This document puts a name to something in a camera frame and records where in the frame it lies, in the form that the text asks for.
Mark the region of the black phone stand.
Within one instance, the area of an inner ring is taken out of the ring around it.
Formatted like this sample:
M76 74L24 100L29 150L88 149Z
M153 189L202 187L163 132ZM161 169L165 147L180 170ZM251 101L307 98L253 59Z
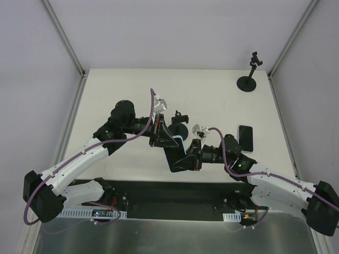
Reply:
M180 135L185 141L189 135L188 127L185 124L189 123L189 116L182 115L181 112L176 110L175 116L171 118L171 124L168 129L172 135Z

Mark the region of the phone with light blue case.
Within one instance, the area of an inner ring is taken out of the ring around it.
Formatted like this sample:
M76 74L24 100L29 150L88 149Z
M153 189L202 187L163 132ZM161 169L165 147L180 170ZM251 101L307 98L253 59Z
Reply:
M180 135L175 135L173 136L173 138L178 143L179 146L177 148L164 148L169 169L172 173L186 171L186 169L184 169L183 167L174 165L179 160L186 157L186 150L184 147L183 138Z

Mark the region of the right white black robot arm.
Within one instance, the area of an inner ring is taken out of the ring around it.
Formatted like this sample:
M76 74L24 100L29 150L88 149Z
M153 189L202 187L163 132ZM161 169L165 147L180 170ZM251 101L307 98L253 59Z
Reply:
M199 171L203 164L224 164L234 180L250 185L238 195L241 207L264 206L306 221L313 230L332 237L338 228L338 194L327 182L309 183L288 178L242 153L233 135L224 136L218 147L193 139L184 149L182 138L174 137L177 147L166 148L165 156L173 173Z

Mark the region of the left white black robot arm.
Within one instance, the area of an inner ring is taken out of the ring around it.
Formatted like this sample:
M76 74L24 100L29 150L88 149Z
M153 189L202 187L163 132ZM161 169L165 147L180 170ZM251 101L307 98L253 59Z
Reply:
M165 100L154 96L150 115L137 118L131 101L119 101L108 120L72 156L41 173L34 170L27 173L23 186L25 224L35 224L28 221L28 210L34 212L38 221L47 223L69 206L90 201L96 201L101 206L108 205L113 189L103 178L96 178L80 187L71 186L70 183L125 143L140 136L148 137L152 147L177 148L179 145L164 122L162 112L166 109Z

